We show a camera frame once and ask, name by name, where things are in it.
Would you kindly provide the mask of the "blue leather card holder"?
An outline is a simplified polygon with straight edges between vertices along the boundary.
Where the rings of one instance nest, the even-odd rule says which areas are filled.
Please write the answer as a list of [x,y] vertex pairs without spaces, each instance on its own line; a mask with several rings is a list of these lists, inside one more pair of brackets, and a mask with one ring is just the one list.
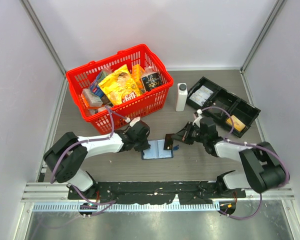
[[150,140],[150,148],[141,152],[142,160],[157,160],[157,159],[172,159],[174,151],[179,149],[179,145],[174,146],[172,149],[164,149],[165,140]]

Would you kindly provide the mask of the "black credit card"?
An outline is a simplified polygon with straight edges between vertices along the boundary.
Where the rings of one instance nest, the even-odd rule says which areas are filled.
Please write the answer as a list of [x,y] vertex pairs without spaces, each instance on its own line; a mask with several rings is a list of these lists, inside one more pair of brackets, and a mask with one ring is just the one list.
[[167,133],[164,138],[163,149],[172,151],[174,149],[173,133]]

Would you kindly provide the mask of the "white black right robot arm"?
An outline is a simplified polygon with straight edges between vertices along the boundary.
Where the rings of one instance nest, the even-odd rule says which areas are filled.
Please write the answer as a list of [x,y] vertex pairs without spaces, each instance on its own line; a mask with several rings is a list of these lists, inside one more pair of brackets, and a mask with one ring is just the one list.
[[221,137],[211,117],[197,117],[188,122],[172,139],[187,145],[201,143],[209,155],[241,163],[242,171],[231,170],[217,177],[215,190],[220,197],[226,198],[235,189],[245,188],[261,194],[285,185],[289,179],[269,142],[239,143]]

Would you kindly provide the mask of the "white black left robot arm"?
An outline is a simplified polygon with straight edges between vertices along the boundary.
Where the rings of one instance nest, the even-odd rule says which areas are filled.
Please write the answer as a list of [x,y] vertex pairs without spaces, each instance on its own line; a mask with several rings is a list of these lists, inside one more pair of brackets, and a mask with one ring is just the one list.
[[69,189],[80,198],[92,199],[98,184],[87,171],[81,169],[83,161],[107,153],[147,150],[150,148],[149,134],[150,127],[136,118],[125,130],[115,130],[105,135],[82,137],[70,131],[43,155],[43,160],[55,181],[68,183]]

